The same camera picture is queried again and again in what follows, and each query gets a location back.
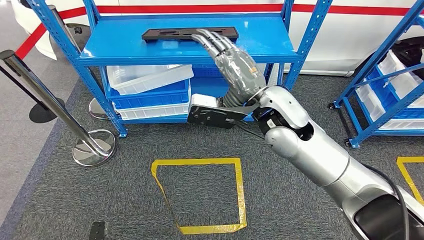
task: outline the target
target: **yellow tape square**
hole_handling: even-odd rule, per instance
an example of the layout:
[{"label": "yellow tape square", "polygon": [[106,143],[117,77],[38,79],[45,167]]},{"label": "yellow tape square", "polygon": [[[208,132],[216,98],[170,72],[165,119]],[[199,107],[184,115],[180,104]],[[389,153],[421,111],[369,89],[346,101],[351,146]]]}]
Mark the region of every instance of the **yellow tape square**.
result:
[{"label": "yellow tape square", "polygon": [[[207,165],[207,164],[234,164],[235,168],[235,186],[237,188],[237,202],[238,202],[238,219],[239,224],[228,224],[228,225],[209,225],[209,226],[180,226],[177,222],[171,205],[165,194],[164,187],[158,180],[156,175],[158,166],[181,166],[181,165]],[[242,177],[242,164],[240,158],[203,158],[203,159],[156,159],[151,164],[151,174],[156,180],[159,186],[165,202],[168,205],[176,226],[179,228],[182,234],[223,234],[223,233],[234,233],[248,225],[246,220],[246,205],[245,205],[245,193],[243,190],[243,177]]]},{"label": "yellow tape square", "polygon": [[417,187],[415,186],[414,181],[412,180],[410,174],[407,171],[407,168],[404,165],[409,163],[424,163],[424,156],[398,156],[396,161],[396,164],[399,167],[399,170],[402,173],[403,177],[405,178],[406,183],[408,183],[409,187],[411,188],[415,199],[420,204],[424,205],[424,199],[418,191]]}]

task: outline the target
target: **white storage bin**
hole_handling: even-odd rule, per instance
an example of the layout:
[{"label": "white storage bin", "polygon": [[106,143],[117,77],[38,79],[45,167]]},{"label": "white storage bin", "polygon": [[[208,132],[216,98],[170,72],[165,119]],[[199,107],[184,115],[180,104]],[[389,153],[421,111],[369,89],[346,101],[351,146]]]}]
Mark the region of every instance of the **white storage bin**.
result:
[{"label": "white storage bin", "polygon": [[107,66],[110,87],[120,95],[139,94],[194,76],[191,65]]},{"label": "white storage bin", "polygon": [[116,109],[116,111],[121,115],[123,120],[147,119],[147,118],[188,114],[189,105],[190,105],[190,102],[186,102],[186,103],[170,104],[170,105]]},{"label": "white storage bin", "polygon": [[[378,64],[383,75],[390,74],[399,70],[404,70],[405,65],[396,57],[392,50],[389,50],[386,58]],[[423,82],[421,78],[413,72],[402,73],[389,78],[391,85],[396,91],[397,96],[403,99],[410,91]],[[409,108],[424,108],[424,96],[414,101]]]},{"label": "white storage bin", "polygon": [[377,120],[386,112],[382,102],[380,101],[379,97],[377,97],[376,93],[370,87],[370,85],[367,84],[360,86],[355,91],[358,94],[360,101],[365,105],[369,112],[369,116],[373,121]]},{"label": "white storage bin", "polygon": [[424,119],[390,119],[379,129],[381,130],[416,130],[424,129]]}]

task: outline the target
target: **black cable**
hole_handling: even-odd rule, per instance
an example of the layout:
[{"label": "black cable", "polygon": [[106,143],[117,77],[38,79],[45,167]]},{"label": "black cable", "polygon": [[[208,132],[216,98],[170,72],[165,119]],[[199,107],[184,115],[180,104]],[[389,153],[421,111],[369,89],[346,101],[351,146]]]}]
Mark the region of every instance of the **black cable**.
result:
[{"label": "black cable", "polygon": [[396,186],[396,184],[387,175],[385,175],[378,169],[375,169],[374,167],[364,163],[362,163],[362,165],[364,165],[367,169],[373,171],[374,173],[384,178],[386,182],[390,185],[390,187],[393,189],[393,191],[397,194],[397,198],[399,199],[399,203],[400,203],[400,209],[402,210],[402,215],[403,215],[403,225],[405,228],[404,230],[405,240],[409,240],[410,239],[410,221],[409,221],[408,209],[407,209],[407,205],[405,203],[404,197],[402,196],[402,193],[399,190],[398,186]]},{"label": "black cable", "polygon": [[261,136],[261,135],[259,135],[259,134],[257,134],[256,132],[253,132],[253,131],[251,131],[251,130],[249,130],[249,129],[247,129],[247,128],[244,128],[244,127],[242,127],[242,126],[240,126],[239,124],[235,124],[239,129],[241,129],[241,130],[243,130],[243,131],[246,131],[246,132],[248,132],[248,133],[250,133],[250,134],[252,134],[252,135],[255,135],[256,137],[258,137],[258,138],[260,138],[260,139],[263,139],[263,140],[265,140],[265,137],[264,136]]}]

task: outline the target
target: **robotic arm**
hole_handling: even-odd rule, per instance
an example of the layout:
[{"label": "robotic arm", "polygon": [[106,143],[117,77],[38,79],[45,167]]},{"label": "robotic arm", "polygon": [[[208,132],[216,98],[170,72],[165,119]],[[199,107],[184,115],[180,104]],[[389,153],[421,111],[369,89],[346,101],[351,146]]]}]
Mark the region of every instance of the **robotic arm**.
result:
[{"label": "robotic arm", "polygon": [[[281,86],[267,87],[255,61],[228,38],[198,29],[192,38],[203,45],[226,78],[222,98],[194,94],[188,122],[232,128],[252,113],[268,146],[322,187],[344,213],[361,240],[424,239],[424,206],[391,185],[332,140]],[[404,229],[405,202],[409,228]]]}]

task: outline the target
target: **gray carpet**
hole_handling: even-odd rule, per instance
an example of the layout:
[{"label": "gray carpet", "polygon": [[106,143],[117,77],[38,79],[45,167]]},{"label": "gray carpet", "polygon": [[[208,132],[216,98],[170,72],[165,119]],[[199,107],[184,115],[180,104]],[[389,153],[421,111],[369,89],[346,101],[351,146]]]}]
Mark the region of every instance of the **gray carpet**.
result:
[{"label": "gray carpet", "polygon": [[[310,116],[340,144],[347,134],[327,103],[348,81],[303,75],[293,91]],[[87,130],[112,130],[109,122],[88,116],[91,99],[83,89],[72,114]],[[254,124],[249,128],[258,131]],[[128,130],[128,137],[118,140],[113,159],[100,167],[83,168],[71,158],[76,138],[62,129],[12,239],[84,240],[91,223],[101,220],[107,222],[107,240],[354,239],[332,200],[255,136],[237,128],[189,124],[129,125]],[[396,157],[422,155],[423,142],[422,137],[371,137],[361,148],[348,151],[409,191]],[[152,162],[223,157],[241,158],[247,227],[235,233],[181,235],[151,175]],[[423,164],[415,164],[407,168],[424,190]],[[182,226],[238,222],[232,165],[160,166],[157,175]]]}]

